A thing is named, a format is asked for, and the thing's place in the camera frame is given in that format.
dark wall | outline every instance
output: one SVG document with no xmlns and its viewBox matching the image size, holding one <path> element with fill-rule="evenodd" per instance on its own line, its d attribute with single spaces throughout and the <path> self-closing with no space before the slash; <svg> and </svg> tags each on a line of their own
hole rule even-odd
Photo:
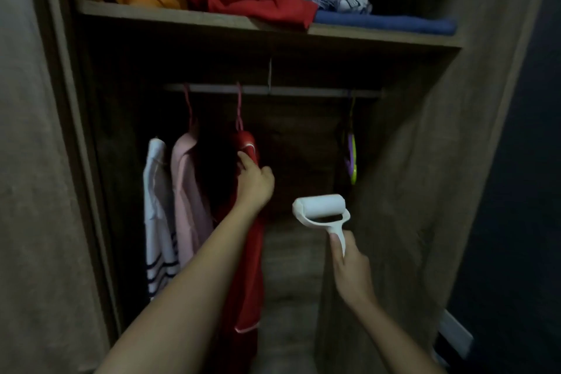
<svg viewBox="0 0 561 374">
<path fill-rule="evenodd" d="M 484 372 L 561 372 L 561 0 L 544 0 L 448 310 Z"/>
</svg>

closet side panel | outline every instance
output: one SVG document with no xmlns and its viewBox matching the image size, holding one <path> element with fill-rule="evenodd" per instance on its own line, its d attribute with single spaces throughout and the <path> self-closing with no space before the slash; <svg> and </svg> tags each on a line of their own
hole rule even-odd
<svg viewBox="0 0 561 374">
<path fill-rule="evenodd" d="M 45 3 L 0 0 L 0 372 L 14 374 L 91 372 L 109 349 Z"/>
<path fill-rule="evenodd" d="M 430 349 L 449 298 L 541 0 L 440 0 L 466 47 L 390 72 L 357 114 L 350 201 L 382 306 Z M 333 286 L 329 254 L 316 336 L 321 373 L 385 372 Z"/>
</svg>

forearm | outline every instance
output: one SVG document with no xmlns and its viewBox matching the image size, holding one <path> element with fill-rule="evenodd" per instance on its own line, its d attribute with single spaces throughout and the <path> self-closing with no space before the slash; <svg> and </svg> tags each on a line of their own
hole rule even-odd
<svg viewBox="0 0 561 374">
<path fill-rule="evenodd" d="M 370 302 L 354 311 L 393 374 L 443 374 L 440 368 L 384 310 Z"/>
<path fill-rule="evenodd" d="M 117 341 L 98 374 L 199 371 L 255 214 L 235 207 Z"/>
</svg>

white roller cylinder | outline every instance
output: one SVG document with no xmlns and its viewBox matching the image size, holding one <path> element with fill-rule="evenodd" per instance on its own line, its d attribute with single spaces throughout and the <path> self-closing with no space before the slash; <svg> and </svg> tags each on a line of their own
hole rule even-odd
<svg viewBox="0 0 561 374">
<path fill-rule="evenodd" d="M 343 214 L 346 209 L 345 199 L 339 194 L 297 198 L 293 205 L 298 205 L 300 213 L 308 219 Z"/>
</svg>

lint roller handle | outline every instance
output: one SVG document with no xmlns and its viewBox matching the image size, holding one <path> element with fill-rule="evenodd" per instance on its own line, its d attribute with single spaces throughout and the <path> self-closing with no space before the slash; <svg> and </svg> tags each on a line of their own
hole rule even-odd
<svg viewBox="0 0 561 374">
<path fill-rule="evenodd" d="M 337 226 L 328 226 L 327 232 L 329 234 L 335 234 L 339 237 L 339 241 L 341 241 L 341 247 L 343 248 L 343 257 L 345 256 L 345 249 L 347 248 L 347 244 L 345 243 L 345 236 L 343 235 L 343 228 L 341 225 Z"/>
</svg>

